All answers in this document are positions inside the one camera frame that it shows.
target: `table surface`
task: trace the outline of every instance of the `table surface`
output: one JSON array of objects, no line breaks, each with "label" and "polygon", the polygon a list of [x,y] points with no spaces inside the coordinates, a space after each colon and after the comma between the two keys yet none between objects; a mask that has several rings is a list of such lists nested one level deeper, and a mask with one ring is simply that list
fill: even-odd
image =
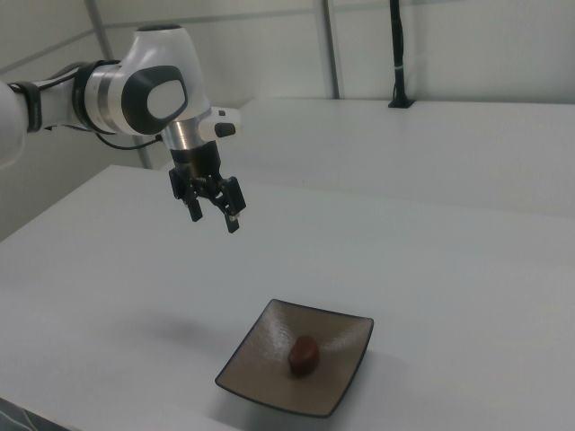
[{"label": "table surface", "polygon": [[260,99],[241,112],[243,133],[218,145],[240,180],[575,218],[575,105]]},{"label": "table surface", "polygon": [[[575,221],[110,167],[0,243],[0,392],[83,431],[572,430]],[[272,298],[371,317],[331,418],[214,378]]]}]

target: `white table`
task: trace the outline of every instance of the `white table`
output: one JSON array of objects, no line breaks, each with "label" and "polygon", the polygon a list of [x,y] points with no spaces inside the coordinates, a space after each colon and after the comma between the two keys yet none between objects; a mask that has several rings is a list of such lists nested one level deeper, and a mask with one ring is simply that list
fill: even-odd
[{"label": "white table", "polygon": [[[233,235],[110,167],[1,242],[0,393],[83,431],[573,429],[575,220],[238,177]],[[375,320],[329,419],[214,384],[271,298]]]}]

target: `chocolate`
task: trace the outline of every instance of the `chocolate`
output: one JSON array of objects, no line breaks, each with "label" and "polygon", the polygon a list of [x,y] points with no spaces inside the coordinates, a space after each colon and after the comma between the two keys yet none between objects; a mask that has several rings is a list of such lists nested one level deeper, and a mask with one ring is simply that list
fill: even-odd
[{"label": "chocolate", "polygon": [[287,355],[289,368],[297,376],[310,374],[317,367],[319,360],[319,347],[315,339],[309,335],[298,337]]}]

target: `black mount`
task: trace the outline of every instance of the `black mount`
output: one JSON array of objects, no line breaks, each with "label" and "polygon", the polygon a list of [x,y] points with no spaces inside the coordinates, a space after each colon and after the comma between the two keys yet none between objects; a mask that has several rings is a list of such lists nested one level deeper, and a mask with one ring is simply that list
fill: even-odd
[{"label": "black mount", "polygon": [[170,171],[173,195],[188,207],[191,220],[197,222],[203,216],[198,197],[206,198],[224,214],[227,231],[237,231],[237,217],[245,208],[245,200],[237,178],[225,179],[219,174],[216,142],[191,150],[172,150],[172,158],[176,165]]},{"label": "black mount", "polygon": [[394,95],[390,108],[409,108],[415,101],[407,98],[405,94],[405,79],[403,76],[403,26],[399,14],[399,0],[389,1],[392,15],[392,37],[394,41],[395,85]]}]

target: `black cable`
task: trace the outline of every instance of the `black cable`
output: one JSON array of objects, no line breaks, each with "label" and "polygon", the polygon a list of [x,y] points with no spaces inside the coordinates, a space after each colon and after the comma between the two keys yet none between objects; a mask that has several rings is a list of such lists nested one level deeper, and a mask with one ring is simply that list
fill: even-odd
[{"label": "black cable", "polygon": [[105,140],[102,135],[100,135],[99,133],[95,134],[96,137],[98,139],[100,139],[104,144],[106,144],[107,146],[110,146],[112,148],[114,148],[115,150],[139,150],[141,148],[146,148],[147,146],[150,146],[151,144],[155,144],[156,142],[161,142],[162,141],[162,137],[160,135],[156,135],[155,139],[153,141],[149,141],[149,142],[145,142],[142,145],[136,145],[136,146],[120,146],[120,145],[114,145],[111,142],[108,142],[107,140]]},{"label": "black cable", "polygon": [[56,81],[52,81],[51,83],[47,83],[47,84],[44,84],[44,85],[39,85],[38,88],[39,88],[40,90],[46,90],[47,88],[54,87],[54,86],[56,86],[56,85],[58,85],[58,84],[62,84],[62,83],[64,83],[64,82],[66,82],[66,81],[69,81],[69,80],[72,79],[72,78],[75,78],[75,74],[71,74],[71,75],[68,75],[68,76],[64,76],[63,78],[57,79]]}]

